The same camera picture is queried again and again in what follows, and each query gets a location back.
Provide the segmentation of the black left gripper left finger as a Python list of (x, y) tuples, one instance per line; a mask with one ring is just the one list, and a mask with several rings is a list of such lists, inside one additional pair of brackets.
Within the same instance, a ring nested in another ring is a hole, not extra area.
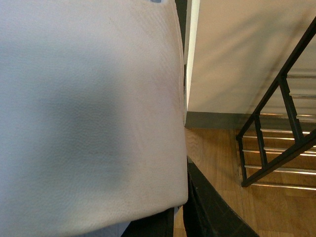
[(122, 237), (173, 237), (174, 208), (132, 221)]

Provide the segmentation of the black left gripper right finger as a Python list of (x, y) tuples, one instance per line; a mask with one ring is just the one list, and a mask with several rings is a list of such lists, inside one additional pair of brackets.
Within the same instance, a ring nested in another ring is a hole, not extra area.
[(225, 202), (199, 168), (188, 159), (188, 201), (183, 222), (188, 237), (257, 237)]

